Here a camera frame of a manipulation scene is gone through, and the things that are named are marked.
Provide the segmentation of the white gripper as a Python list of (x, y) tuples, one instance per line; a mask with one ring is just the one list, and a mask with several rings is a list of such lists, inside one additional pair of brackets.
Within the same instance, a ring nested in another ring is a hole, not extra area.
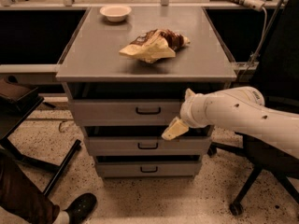
[(162, 133), (164, 140), (170, 141), (183, 134), (190, 128), (205, 128), (208, 125), (206, 118), (206, 98), (201, 93), (195, 93), (191, 89), (185, 91), (180, 118), (175, 117)]

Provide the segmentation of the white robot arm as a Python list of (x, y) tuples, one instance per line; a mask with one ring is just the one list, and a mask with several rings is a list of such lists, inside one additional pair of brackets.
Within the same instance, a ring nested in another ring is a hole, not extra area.
[(299, 115), (265, 106), (253, 87), (238, 87), (208, 94), (185, 91), (179, 115), (162, 138), (173, 140), (190, 128), (217, 126), (255, 137), (296, 159), (299, 158)]

